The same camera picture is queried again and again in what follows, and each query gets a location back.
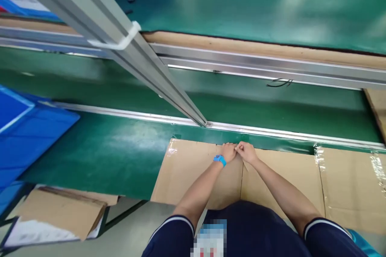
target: blue smartwatch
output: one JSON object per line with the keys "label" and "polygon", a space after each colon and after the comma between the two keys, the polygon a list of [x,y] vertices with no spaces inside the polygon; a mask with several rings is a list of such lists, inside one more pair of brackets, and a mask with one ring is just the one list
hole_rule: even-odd
{"label": "blue smartwatch", "polygon": [[216,155],[213,161],[220,161],[224,167],[226,166],[226,161],[222,155]]}

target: pixelated badge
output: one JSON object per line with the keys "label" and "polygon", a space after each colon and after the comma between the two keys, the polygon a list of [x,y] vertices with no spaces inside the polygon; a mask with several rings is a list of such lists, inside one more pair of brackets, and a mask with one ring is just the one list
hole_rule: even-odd
{"label": "pixelated badge", "polygon": [[192,257],[223,257],[226,253],[226,220],[203,224],[192,248]]}

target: person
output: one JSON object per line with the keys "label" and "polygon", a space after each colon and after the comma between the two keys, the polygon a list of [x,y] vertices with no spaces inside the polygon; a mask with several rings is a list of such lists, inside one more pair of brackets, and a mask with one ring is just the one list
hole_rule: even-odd
{"label": "person", "polygon": [[366,256],[346,229],[323,218],[305,195],[258,158],[251,144],[240,142],[238,145],[227,143],[222,146],[221,156],[217,156],[199,176],[177,204],[173,214],[153,233],[143,257],[205,256],[202,248],[199,248],[198,254],[196,252],[198,244],[202,243],[194,240],[194,232],[217,177],[237,153],[259,173],[298,233],[273,210],[255,203],[238,201],[222,210],[208,210],[204,225],[215,229],[215,240],[218,241],[219,234],[224,240],[223,247],[215,245],[208,256],[218,256],[222,252],[228,257]]}

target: clear tape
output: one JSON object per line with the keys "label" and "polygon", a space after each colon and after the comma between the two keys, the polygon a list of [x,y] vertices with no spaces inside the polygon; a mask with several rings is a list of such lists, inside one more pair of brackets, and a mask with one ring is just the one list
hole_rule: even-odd
{"label": "clear tape", "polygon": [[386,174],[383,170],[381,159],[379,158],[378,152],[371,152],[371,164],[373,165],[375,176],[377,177],[378,184],[381,187],[381,191],[386,197]]}
{"label": "clear tape", "polygon": [[170,156],[170,155],[174,155],[175,153],[177,153],[177,148],[175,147],[175,143],[177,143],[179,141],[181,141],[181,140],[179,140],[179,139],[171,139],[170,140],[169,148],[168,148],[166,155]]}
{"label": "clear tape", "polygon": [[319,166],[319,168],[323,171],[326,170],[326,165],[324,163],[324,149],[321,146],[318,146],[317,143],[314,144],[314,152],[315,152],[315,163]]}
{"label": "clear tape", "polygon": [[324,217],[329,218],[329,212],[327,208],[329,207],[328,190],[327,187],[323,186],[323,178],[326,172],[326,164],[324,162],[324,149],[322,146],[319,146],[317,143],[314,143],[314,157],[315,163],[319,167],[320,181],[322,182],[322,194],[323,194],[323,207],[324,207]]}

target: navy blue shirt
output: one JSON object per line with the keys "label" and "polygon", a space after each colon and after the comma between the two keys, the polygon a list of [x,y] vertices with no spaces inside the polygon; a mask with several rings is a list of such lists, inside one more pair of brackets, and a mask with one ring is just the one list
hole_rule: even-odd
{"label": "navy blue shirt", "polygon": [[[220,250],[228,257],[366,256],[346,230],[330,220],[312,220],[302,238],[271,209],[247,201],[209,210],[204,224],[213,229],[212,237],[224,238]],[[153,233],[142,256],[190,256],[197,244],[201,243],[194,240],[192,223],[184,216],[171,216]]]}

